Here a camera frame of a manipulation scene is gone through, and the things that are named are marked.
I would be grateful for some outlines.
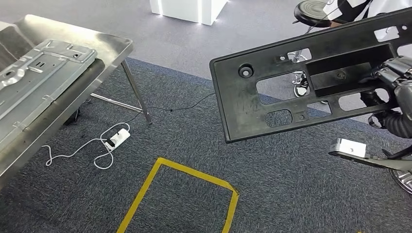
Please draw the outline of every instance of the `stool seat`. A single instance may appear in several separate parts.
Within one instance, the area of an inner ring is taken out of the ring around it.
[[[308,26],[316,28],[328,28],[331,21],[326,17],[323,8],[326,2],[323,0],[306,0],[299,3],[295,8],[295,18]]]

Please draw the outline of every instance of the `table leg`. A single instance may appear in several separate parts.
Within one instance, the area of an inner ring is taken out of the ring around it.
[[[129,80],[129,83],[130,83],[130,85],[133,89],[133,92],[135,93],[137,101],[139,102],[139,104],[140,104],[140,106],[143,110],[143,114],[146,117],[147,122],[149,124],[151,124],[152,123],[152,116],[150,116],[149,113],[147,112],[146,104],[144,103],[142,96],[140,95],[139,91],[137,90],[136,83],[133,80],[133,75],[132,75],[132,72],[130,71],[130,68],[129,68],[129,65],[127,64],[127,61],[126,60],[122,61],[121,66],[123,67],[123,70],[126,73],[127,80]]]

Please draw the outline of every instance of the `white power cord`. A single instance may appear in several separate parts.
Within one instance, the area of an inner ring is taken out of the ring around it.
[[[109,130],[111,130],[112,128],[114,128],[114,127],[116,127],[116,126],[118,126],[118,125],[122,125],[122,124],[127,125],[127,132],[129,132],[129,131],[130,131],[130,125],[129,125],[129,124],[124,123],[124,122],[117,123],[117,124],[113,125],[112,127],[110,127],[108,130],[104,131],[104,132],[100,135],[99,138],[93,138],[93,139],[91,139],[90,141],[84,143],[81,147],[79,147],[79,148],[78,148],[73,154],[71,154],[71,155],[63,155],[63,154],[61,154],[61,155],[57,155],[57,156],[55,156],[55,157],[52,157],[52,149],[51,149],[51,147],[50,147],[49,145],[44,145],[44,146],[42,146],[42,147],[47,147],[47,148],[49,148],[49,156],[50,156],[50,159],[46,162],[46,166],[50,166],[50,165],[52,164],[53,159],[55,159],[55,158],[58,158],[58,157],[70,158],[70,157],[74,156],[74,155],[75,155],[79,150],[81,150],[83,147],[85,147],[86,145],[88,145],[90,142],[99,140],[99,141],[101,141],[101,143],[103,144],[103,146],[106,148],[107,153],[97,156],[97,157],[94,159],[93,163],[94,163],[94,166],[96,166],[96,167],[99,168],[99,169],[103,169],[103,170],[108,169],[108,168],[111,167],[112,164],[113,164],[114,158],[113,158],[112,151],[114,151],[114,149],[109,149],[109,148],[106,146],[106,144],[104,143],[104,141],[105,141],[106,139],[103,139],[103,135],[104,135],[105,133],[107,133]],[[98,166],[98,165],[96,164],[96,160],[99,159],[99,158],[102,158],[102,157],[104,157],[104,156],[106,156],[106,155],[108,155],[108,154],[110,154],[110,156],[111,156],[111,158],[112,158],[112,162],[110,163],[110,165],[107,166],[107,167]]]

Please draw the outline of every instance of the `screw hole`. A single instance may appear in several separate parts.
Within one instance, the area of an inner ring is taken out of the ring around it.
[[[250,78],[253,75],[253,68],[250,64],[244,64],[239,68],[239,75],[242,78]]]

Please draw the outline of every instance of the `stainless steel table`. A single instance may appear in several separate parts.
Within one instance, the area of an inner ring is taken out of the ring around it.
[[[15,24],[0,22],[0,70],[25,55],[46,39],[55,39],[93,48],[97,59],[57,98],[33,123],[0,151],[0,188],[2,188],[36,152],[63,125],[68,117],[93,95],[134,111],[142,112],[152,122],[125,58],[133,50],[133,42],[90,29],[27,15]],[[122,65],[140,108],[93,94],[99,85]]]

